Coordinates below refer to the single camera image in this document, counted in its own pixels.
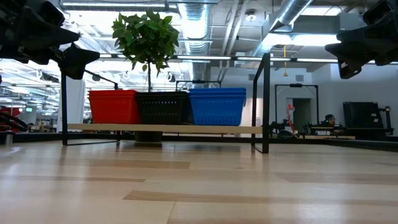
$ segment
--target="doorway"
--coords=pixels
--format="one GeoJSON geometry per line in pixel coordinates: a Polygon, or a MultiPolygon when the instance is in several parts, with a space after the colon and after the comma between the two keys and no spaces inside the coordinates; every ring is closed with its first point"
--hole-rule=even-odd
{"type": "Polygon", "coordinates": [[[293,98],[293,126],[300,133],[304,132],[303,126],[311,122],[311,99],[293,98]]]}

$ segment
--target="tree trunk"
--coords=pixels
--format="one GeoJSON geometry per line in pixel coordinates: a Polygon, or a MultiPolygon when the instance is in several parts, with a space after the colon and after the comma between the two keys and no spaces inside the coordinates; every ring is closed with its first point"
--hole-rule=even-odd
{"type": "Polygon", "coordinates": [[[152,91],[151,83],[150,83],[150,62],[148,62],[148,92],[152,91]]]}

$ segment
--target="potted tree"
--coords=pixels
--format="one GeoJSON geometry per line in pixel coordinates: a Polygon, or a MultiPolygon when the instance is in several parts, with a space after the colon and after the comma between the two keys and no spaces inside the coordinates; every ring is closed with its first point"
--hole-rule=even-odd
{"type": "MultiPolygon", "coordinates": [[[[113,35],[116,39],[115,47],[132,63],[134,70],[137,63],[141,63],[142,71],[147,71],[148,92],[151,87],[151,65],[157,70],[156,77],[162,69],[169,67],[167,61],[175,53],[178,47],[178,30],[171,26],[172,16],[161,19],[159,13],[147,11],[139,17],[119,17],[113,22],[113,35]]],[[[160,141],[162,132],[135,133],[136,141],[156,142],[160,141]]]]}

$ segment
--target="green leaves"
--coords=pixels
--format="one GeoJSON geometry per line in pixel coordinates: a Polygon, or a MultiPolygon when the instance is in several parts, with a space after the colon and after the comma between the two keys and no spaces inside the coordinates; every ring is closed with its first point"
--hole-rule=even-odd
{"type": "Polygon", "coordinates": [[[149,65],[156,66],[157,73],[168,67],[167,61],[178,47],[178,30],[170,24],[172,16],[160,18],[159,13],[151,11],[138,15],[123,16],[113,22],[112,37],[116,39],[115,47],[132,63],[143,64],[142,70],[150,72],[149,65]]]}

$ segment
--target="wooden floor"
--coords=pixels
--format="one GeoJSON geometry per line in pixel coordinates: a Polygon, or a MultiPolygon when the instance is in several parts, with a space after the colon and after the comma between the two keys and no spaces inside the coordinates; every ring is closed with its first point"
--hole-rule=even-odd
{"type": "Polygon", "coordinates": [[[398,154],[334,146],[0,148],[0,223],[398,223],[398,154]]]}

